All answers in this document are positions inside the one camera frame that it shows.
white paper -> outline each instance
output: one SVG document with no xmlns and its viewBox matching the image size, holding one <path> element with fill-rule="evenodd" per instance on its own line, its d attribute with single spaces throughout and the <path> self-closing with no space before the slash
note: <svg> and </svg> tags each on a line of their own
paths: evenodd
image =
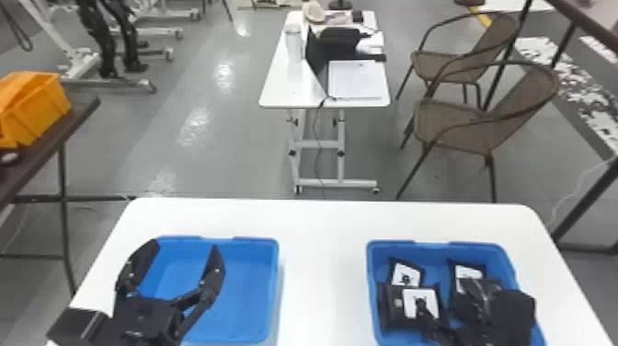
<svg viewBox="0 0 618 346">
<path fill-rule="evenodd" d="M 328 63 L 328 95 L 331 98 L 380 98 L 381 66 L 374 60 L 346 60 Z"/>
<path fill-rule="evenodd" d="M 474 268 L 456 265 L 455 266 L 455 284 L 457 286 L 457 293 L 464 294 L 464 288 L 459 279 L 483 279 L 483 272 Z"/>
<path fill-rule="evenodd" d="M 393 268 L 391 284 L 418 287 L 420 285 L 420 271 L 407 265 L 396 263 Z"/>
<path fill-rule="evenodd" d="M 430 288 L 410 288 L 402 292 L 404 298 L 404 313 L 408 318 L 417 317 L 417 299 L 423 299 L 429 312 L 435 317 L 440 317 L 438 309 L 438 297 L 436 291 Z"/>
</svg>

white card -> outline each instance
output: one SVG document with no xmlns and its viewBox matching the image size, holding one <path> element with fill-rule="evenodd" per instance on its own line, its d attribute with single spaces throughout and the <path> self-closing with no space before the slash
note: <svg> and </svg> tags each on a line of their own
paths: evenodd
<svg viewBox="0 0 618 346">
<path fill-rule="evenodd" d="M 457 287 L 458 294 L 465 294 L 464 288 L 462 287 L 462 283 L 459 279 L 483 279 L 483 272 L 465 266 L 456 265 L 455 266 L 455 285 Z"/>
<path fill-rule="evenodd" d="M 419 287 L 420 271 L 415 268 L 408 267 L 407 265 L 396 263 L 393 268 L 393 278 L 391 278 L 391 284 L 397 286 Z"/>
<path fill-rule="evenodd" d="M 405 289 L 402 292 L 404 298 L 404 313 L 408 318 L 417 317 L 417 299 L 423 299 L 429 312 L 435 317 L 440 317 L 438 309 L 438 297 L 436 291 L 430 288 Z"/>
</svg>

dark wooden table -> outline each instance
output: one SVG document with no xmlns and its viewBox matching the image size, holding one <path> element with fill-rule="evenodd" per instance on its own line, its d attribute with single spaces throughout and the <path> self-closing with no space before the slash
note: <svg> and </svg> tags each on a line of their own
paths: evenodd
<svg viewBox="0 0 618 346">
<path fill-rule="evenodd" d="M 526 17 L 530 12 L 530 6 L 533 0 L 526 0 L 523 9 L 520 12 L 520 23 L 523 27 Z M 586 1 L 580 0 L 546 0 L 555 7 L 560 13 L 570 20 L 570 25 L 566 30 L 564 38 L 560 41 L 558 49 L 552 59 L 552 67 L 555 67 L 560 59 L 560 56 L 567 47 L 575 29 L 581 28 L 588 32 L 589 35 L 605 44 L 609 49 L 618 52 L 618 0 L 593 0 L 591 5 L 587 5 Z M 509 59 L 513 51 L 515 40 L 505 50 L 505 59 Z M 496 87 L 502 77 L 503 68 L 499 68 L 494 77 L 494 81 L 487 93 L 483 108 L 486 110 L 491 104 L 491 99 L 494 96 Z M 559 243 L 560 240 L 567 234 L 571 227 L 579 220 L 581 216 L 589 209 L 595 201 L 618 179 L 618 159 L 614 159 L 608 169 L 595 182 L 588 192 L 582 197 L 573 210 L 565 217 L 552 233 L 552 239 L 559 248 L 564 250 L 582 251 L 582 252 L 597 252 L 616 255 L 618 254 L 618 241 L 608 248 L 600 248 L 593 246 L 585 246 L 581 244 L 564 244 Z"/>
<path fill-rule="evenodd" d="M 67 92 L 71 110 L 55 122 L 41 138 L 20 150 L 21 161 L 12 167 L 0 167 L 0 208 L 9 203 L 59 202 L 62 226 L 61 255 L 1 253 L 5 260 L 61 260 L 64 264 L 69 289 L 76 290 L 69 251 L 68 202 L 125 201 L 124 196 L 68 196 L 66 193 L 66 158 L 64 144 L 92 115 L 100 104 L 91 94 Z M 59 192 L 52 195 L 17 195 L 46 162 L 58 154 Z"/>
</svg>

white bottle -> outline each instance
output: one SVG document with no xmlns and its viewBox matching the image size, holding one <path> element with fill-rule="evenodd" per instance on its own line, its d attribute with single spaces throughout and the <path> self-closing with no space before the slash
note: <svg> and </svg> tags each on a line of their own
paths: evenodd
<svg viewBox="0 0 618 346">
<path fill-rule="evenodd" d="M 290 63 L 299 63 L 303 59 L 303 39 L 301 25 L 290 23 L 285 26 L 285 43 L 288 47 Z"/>
</svg>

laptop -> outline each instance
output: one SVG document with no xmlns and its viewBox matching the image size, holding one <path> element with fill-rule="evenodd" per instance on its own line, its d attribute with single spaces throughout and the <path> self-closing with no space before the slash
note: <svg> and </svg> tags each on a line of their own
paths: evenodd
<svg viewBox="0 0 618 346">
<path fill-rule="evenodd" d="M 325 46 L 308 30 L 305 59 L 325 93 L 335 99 L 376 99 L 382 95 L 374 77 L 382 68 L 374 60 L 330 60 Z"/>
</svg>

